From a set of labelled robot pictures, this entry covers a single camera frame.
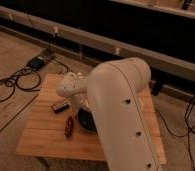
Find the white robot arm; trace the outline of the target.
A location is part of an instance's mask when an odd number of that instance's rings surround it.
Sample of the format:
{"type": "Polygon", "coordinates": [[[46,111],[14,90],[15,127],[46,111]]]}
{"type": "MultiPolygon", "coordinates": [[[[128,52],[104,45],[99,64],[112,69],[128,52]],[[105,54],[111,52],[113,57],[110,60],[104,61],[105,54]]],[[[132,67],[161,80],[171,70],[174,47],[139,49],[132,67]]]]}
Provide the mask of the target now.
{"type": "Polygon", "coordinates": [[[148,87],[149,65],[126,58],[97,65],[89,75],[67,73],[56,92],[85,94],[110,171],[163,171],[138,94],[148,87]]]}

